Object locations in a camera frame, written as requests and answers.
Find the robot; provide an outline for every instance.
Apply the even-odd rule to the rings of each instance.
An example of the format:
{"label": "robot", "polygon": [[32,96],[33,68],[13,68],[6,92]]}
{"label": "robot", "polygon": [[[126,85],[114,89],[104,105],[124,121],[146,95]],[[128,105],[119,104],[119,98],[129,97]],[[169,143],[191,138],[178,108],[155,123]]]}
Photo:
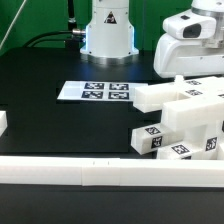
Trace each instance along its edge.
{"label": "robot", "polygon": [[154,61],[163,78],[224,72],[224,0],[193,0],[192,8],[167,18]]}
{"label": "robot", "polygon": [[132,62],[134,27],[129,22],[129,0],[93,0],[92,20],[86,27],[81,58],[99,64]]}

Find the white foam block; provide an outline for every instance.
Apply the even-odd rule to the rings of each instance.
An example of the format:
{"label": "white foam block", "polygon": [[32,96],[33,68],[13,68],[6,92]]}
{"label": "white foam block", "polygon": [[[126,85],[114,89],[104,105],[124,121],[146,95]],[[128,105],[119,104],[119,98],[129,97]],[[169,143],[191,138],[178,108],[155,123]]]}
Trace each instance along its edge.
{"label": "white foam block", "polygon": [[146,83],[66,81],[58,100],[133,101],[134,89]]}
{"label": "white foam block", "polygon": [[154,124],[132,131],[131,146],[141,155],[158,147],[183,140],[183,132],[172,132],[161,124]]}
{"label": "white foam block", "polygon": [[120,184],[120,159],[91,159],[82,167],[83,186]]}
{"label": "white foam block", "polygon": [[217,151],[217,160],[224,160],[224,140],[219,143]]}
{"label": "white foam block", "polygon": [[73,158],[0,156],[0,183],[81,185],[84,161]]}
{"label": "white foam block", "polygon": [[143,113],[161,110],[163,103],[177,100],[174,83],[135,88],[134,107]]}
{"label": "white foam block", "polygon": [[224,120],[224,98],[197,97],[165,103],[161,123],[173,131]]}
{"label": "white foam block", "polygon": [[157,159],[181,160],[202,159],[203,149],[189,142],[178,142],[158,149]]}
{"label": "white foam block", "polygon": [[3,134],[7,128],[6,112],[0,111],[0,136]]}
{"label": "white foam block", "polygon": [[224,186],[222,161],[122,160],[121,162],[121,186]]}

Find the white block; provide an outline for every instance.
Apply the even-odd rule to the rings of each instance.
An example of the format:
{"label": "white block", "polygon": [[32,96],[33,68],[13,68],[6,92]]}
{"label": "white block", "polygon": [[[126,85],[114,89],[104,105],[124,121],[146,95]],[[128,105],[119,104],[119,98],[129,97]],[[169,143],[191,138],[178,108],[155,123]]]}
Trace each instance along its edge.
{"label": "white block", "polygon": [[120,159],[91,159],[82,167],[82,185],[120,184]]}
{"label": "white block", "polygon": [[224,120],[224,98],[197,97],[165,103],[161,123],[173,131]]}
{"label": "white block", "polygon": [[189,142],[178,142],[158,149],[157,159],[202,159],[203,149]]}
{"label": "white block", "polygon": [[217,160],[224,160],[224,141],[218,146]]}
{"label": "white block", "polygon": [[132,131],[131,146],[141,155],[158,147],[183,140],[183,132],[172,132],[161,124],[154,124]]}
{"label": "white block", "polygon": [[174,83],[135,88],[134,107],[143,113],[161,110],[163,103],[177,100]]}
{"label": "white block", "polygon": [[81,185],[79,159],[47,157],[0,157],[0,183]]}
{"label": "white block", "polygon": [[121,162],[121,186],[224,186],[222,161],[121,160]]}
{"label": "white block", "polygon": [[3,134],[7,128],[6,112],[0,111],[0,136]]}

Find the block with marker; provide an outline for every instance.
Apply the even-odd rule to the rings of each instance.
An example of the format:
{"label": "block with marker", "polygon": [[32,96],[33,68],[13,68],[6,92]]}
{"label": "block with marker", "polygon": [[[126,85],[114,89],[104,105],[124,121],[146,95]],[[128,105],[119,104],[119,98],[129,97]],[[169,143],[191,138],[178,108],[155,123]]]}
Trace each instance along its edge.
{"label": "block with marker", "polygon": [[134,106],[142,112],[162,110],[161,124],[157,125],[169,130],[162,138],[172,133],[177,140],[152,150],[144,128],[133,130],[132,147],[140,154],[158,148],[158,159],[214,160],[222,154],[219,150],[224,140],[224,78],[178,79],[173,83],[138,87],[135,93]]}

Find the black table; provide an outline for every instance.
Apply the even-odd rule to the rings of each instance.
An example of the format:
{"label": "black table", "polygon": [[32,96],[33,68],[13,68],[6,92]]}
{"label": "black table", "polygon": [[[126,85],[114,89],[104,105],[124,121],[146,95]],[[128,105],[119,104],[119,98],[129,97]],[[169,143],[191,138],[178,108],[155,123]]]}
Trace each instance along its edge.
{"label": "black table", "polygon": [[[153,52],[121,66],[80,60],[65,49],[13,49],[0,57],[1,155],[139,156],[133,128],[160,121],[127,102],[57,101],[64,82],[156,84]],[[0,185],[0,223],[223,223],[223,189]]]}

